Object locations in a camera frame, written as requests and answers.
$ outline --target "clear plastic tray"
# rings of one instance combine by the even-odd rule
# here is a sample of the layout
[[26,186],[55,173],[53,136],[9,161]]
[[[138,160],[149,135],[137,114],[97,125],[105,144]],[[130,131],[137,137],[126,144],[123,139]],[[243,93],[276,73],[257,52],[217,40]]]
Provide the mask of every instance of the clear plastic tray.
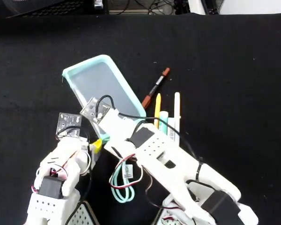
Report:
[[[122,113],[146,116],[140,101],[122,73],[108,55],[99,55],[64,69],[62,75],[69,83],[82,108],[91,97],[110,95]],[[97,135],[106,140],[108,135],[92,123]]]

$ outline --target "white marker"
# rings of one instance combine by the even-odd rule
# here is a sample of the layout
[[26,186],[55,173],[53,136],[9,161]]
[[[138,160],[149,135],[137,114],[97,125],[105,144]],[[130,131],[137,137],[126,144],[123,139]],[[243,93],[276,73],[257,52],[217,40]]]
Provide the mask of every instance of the white marker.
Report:
[[[174,101],[174,119],[175,119],[175,129],[180,132],[180,93],[175,93]],[[175,143],[179,146],[179,135],[175,134]]]

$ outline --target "teal cable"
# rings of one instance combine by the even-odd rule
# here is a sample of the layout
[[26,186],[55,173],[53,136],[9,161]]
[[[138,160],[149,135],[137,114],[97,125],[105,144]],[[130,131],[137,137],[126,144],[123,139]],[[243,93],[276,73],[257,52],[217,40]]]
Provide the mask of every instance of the teal cable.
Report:
[[[122,168],[125,168],[126,166],[126,162],[123,162],[122,164],[120,164],[116,171],[113,174],[113,177],[111,178],[111,184],[114,186],[118,185],[118,174],[120,173],[120,170]],[[129,184],[129,180],[127,178],[123,177],[123,183],[124,185]],[[126,202],[130,202],[134,196],[135,196],[135,191],[133,189],[132,186],[129,186],[127,188],[125,188],[125,197],[123,197],[123,195],[120,193],[120,190],[118,189],[114,189],[113,187],[111,187],[111,192],[114,196],[114,198],[119,202],[119,203],[126,203]]]

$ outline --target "marker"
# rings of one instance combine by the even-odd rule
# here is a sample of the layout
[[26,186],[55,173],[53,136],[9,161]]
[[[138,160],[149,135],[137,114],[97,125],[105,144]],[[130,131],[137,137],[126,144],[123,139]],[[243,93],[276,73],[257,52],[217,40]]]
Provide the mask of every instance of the marker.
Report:
[[[169,117],[169,113],[167,111],[161,111],[159,113],[159,118],[162,119],[164,122],[168,123],[168,117]],[[160,131],[162,131],[164,134],[168,133],[168,126],[165,125],[164,123],[159,121],[159,127],[158,129]]]
[[[161,94],[158,93],[158,95],[156,97],[154,117],[158,117],[159,118],[160,105],[161,105]],[[159,122],[158,120],[154,120],[154,125],[155,125],[156,128],[158,128],[158,122]]]
[[[180,132],[180,93],[175,93],[174,100],[174,119],[175,119],[175,129]],[[179,146],[179,135],[175,134],[175,143]]]
[[142,107],[144,107],[144,109],[146,109],[148,107],[148,105],[151,102],[151,97],[154,95],[154,93],[156,92],[158,86],[160,85],[161,81],[168,75],[168,73],[170,72],[170,68],[166,68],[162,75],[159,77],[158,81],[155,83],[154,87],[152,88],[152,90],[149,92],[149,94],[144,98],[144,100],[142,101],[141,105]]

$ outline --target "black strap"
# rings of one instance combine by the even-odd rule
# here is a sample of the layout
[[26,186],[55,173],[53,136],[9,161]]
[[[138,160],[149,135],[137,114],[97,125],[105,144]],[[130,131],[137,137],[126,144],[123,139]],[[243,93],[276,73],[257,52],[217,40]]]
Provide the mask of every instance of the black strap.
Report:
[[199,182],[199,173],[200,173],[202,165],[203,165],[203,162],[199,161],[199,166],[198,166],[197,173],[196,173],[196,181],[197,182]]

